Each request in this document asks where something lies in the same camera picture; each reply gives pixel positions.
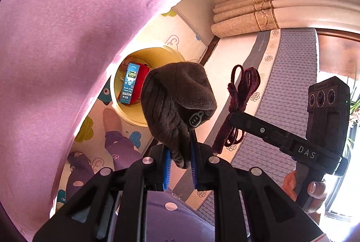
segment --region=white polka dot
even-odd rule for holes
[[[165,204],[165,208],[168,210],[168,211],[175,211],[178,206],[176,204],[174,204],[173,202],[167,202]]]
[[[73,183],[73,185],[74,185],[74,186],[83,186],[83,185],[84,185],[84,182],[82,182],[82,181],[75,181],[75,182]]]

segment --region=gray mat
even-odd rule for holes
[[[256,116],[305,137],[307,89],[316,83],[316,76],[315,29],[282,29],[278,54]],[[280,186],[284,177],[295,168],[295,162],[289,156],[250,134],[232,165],[244,170],[258,166]],[[213,193],[198,211],[207,222],[215,225]]]

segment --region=nasal spray box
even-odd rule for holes
[[[140,65],[129,63],[124,78],[124,84],[122,85],[121,95],[119,97],[120,103],[130,104],[139,69]]]

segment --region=person's foot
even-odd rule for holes
[[[105,108],[103,112],[103,121],[104,121],[105,132],[108,131],[121,132],[121,128],[122,128],[121,119],[114,110],[110,108]]]

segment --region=velvet hair tie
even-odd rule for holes
[[[235,72],[237,68],[241,68],[241,78],[238,88],[236,89]],[[252,94],[258,89],[259,85],[260,75],[257,69],[250,67],[244,70],[241,65],[234,66],[231,73],[231,82],[227,86],[231,97],[229,114],[217,133],[214,144],[212,145],[214,153],[220,154],[223,151],[224,146],[230,147],[233,144],[238,144],[244,138],[244,132],[242,131],[241,137],[238,139],[239,129],[230,125],[230,115],[236,111],[245,111],[247,102]]]

